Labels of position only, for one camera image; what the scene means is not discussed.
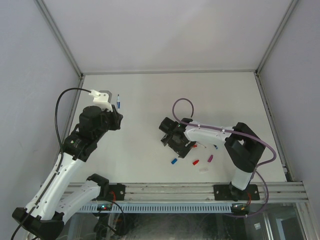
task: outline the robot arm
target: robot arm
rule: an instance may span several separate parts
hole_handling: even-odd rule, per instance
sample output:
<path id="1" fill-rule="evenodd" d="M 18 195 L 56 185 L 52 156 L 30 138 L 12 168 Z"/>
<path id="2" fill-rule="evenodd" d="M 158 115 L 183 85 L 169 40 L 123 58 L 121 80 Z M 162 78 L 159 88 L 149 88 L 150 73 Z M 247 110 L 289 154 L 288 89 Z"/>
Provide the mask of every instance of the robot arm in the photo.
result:
<path id="1" fill-rule="evenodd" d="M 183 118 L 182 122 L 198 125 L 199 127 L 178 123 L 166 117 L 159 126 L 159 129 L 165 133 L 161 140 L 163 145 L 166 146 L 168 144 L 170 148 L 179 154 L 180 158 L 184 158 L 196 142 L 213 145 L 223 143 L 236 166 L 229 188 L 231 194 L 237 199 L 250 183 L 252 173 L 265 150 L 265 146 L 249 137 L 210 128 L 201 128 L 198 122 L 190 118 Z M 241 122 L 238 122 L 234 127 L 219 128 L 249 134 L 258 138 L 246 124 Z"/>
<path id="2" fill-rule="evenodd" d="M 60 200 L 70 180 L 97 148 L 98 141 L 111 130 L 119 130 L 123 116 L 110 104 L 110 93 L 91 90 L 95 105 L 83 109 L 79 123 L 64 140 L 63 159 L 57 161 L 44 184 L 26 205 L 14 210 L 12 217 L 24 229 L 42 240 L 54 240 L 65 223 L 84 204 L 109 193 L 109 180 L 93 174 L 77 191 Z"/>

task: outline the glass panel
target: glass panel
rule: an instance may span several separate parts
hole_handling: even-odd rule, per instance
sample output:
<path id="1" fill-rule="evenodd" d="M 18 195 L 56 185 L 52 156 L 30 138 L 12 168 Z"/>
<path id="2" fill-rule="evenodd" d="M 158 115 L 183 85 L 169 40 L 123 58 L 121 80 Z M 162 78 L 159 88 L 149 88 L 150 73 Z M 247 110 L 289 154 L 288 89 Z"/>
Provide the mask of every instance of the glass panel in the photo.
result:
<path id="1" fill-rule="evenodd" d="M 256 211 L 260 204 L 252 204 Z M 233 218 L 216 213 L 75 214 L 58 240 L 303 240 L 292 204 L 268 204 L 264 214 Z M 116 229 L 114 234 L 107 224 Z"/>

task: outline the blue cap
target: blue cap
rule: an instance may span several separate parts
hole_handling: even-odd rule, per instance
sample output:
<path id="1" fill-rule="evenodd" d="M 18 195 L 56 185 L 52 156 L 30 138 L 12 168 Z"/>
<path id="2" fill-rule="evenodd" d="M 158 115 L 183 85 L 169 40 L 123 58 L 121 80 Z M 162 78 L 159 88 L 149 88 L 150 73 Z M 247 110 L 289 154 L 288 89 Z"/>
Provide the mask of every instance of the blue cap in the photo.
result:
<path id="1" fill-rule="evenodd" d="M 171 164 L 175 164 L 176 162 L 178 161 L 178 159 L 173 159 L 172 161 L 171 161 Z"/>

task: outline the pen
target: pen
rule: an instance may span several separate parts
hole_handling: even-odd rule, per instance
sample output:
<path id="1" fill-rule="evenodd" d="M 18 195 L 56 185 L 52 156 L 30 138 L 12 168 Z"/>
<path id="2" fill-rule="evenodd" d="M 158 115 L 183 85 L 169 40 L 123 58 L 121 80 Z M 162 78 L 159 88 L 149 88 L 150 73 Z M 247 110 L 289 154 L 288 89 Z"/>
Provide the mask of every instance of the pen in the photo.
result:
<path id="1" fill-rule="evenodd" d="M 119 98 L 119 94 L 118 97 L 116 99 L 116 108 L 119 110 L 120 109 L 120 98 Z"/>

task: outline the red wire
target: red wire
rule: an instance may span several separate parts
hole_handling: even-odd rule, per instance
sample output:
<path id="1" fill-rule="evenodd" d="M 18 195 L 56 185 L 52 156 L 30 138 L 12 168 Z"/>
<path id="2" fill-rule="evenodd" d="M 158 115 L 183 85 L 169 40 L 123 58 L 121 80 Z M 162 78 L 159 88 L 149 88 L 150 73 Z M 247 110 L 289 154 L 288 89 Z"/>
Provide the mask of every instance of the red wire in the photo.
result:
<path id="1" fill-rule="evenodd" d="M 113 194 L 113 201 L 115 202 L 116 201 L 116 194 L 114 191 L 111 191 L 111 193 Z"/>
<path id="2" fill-rule="evenodd" d="M 248 194 L 248 197 L 249 197 L 248 205 L 250 205 L 251 204 L 251 194 L 249 192 L 247 192 L 247 194 Z"/>

